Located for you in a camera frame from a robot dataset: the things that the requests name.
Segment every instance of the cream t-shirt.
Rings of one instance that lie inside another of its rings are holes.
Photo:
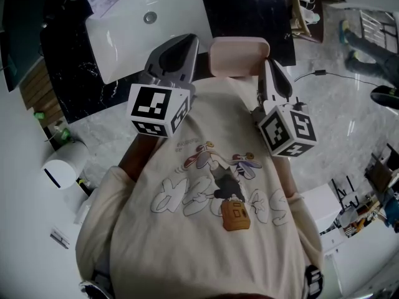
[[[82,278],[109,245],[116,299],[302,297],[306,266],[322,268],[319,233],[300,195],[286,199],[235,83],[196,83],[137,183],[108,171],[76,246]]]

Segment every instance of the jeans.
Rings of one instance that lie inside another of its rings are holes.
[[[359,38],[350,30],[345,30],[344,34],[352,47],[368,54],[376,61],[376,63],[363,63],[352,57],[345,61],[345,66],[349,71],[369,77],[383,78],[396,88],[399,87],[399,55],[366,39]]]

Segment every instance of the sink drain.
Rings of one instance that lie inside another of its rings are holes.
[[[148,12],[144,15],[144,22],[147,24],[153,24],[156,21],[157,15],[155,12]]]

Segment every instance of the black marble surface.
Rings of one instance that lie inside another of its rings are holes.
[[[214,37],[265,38],[282,65],[295,65],[295,52],[284,0],[204,0]],[[65,5],[42,32],[41,43],[50,79],[68,123],[126,102],[139,73],[110,84],[102,82],[85,28],[91,15],[86,0]],[[207,54],[200,54],[195,80],[210,77]]]

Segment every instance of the white sink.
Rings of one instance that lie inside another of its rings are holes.
[[[152,24],[144,21],[148,12],[156,14]],[[86,28],[106,84],[143,70],[151,51],[174,36],[197,35],[200,53],[212,41],[203,0],[119,0]]]

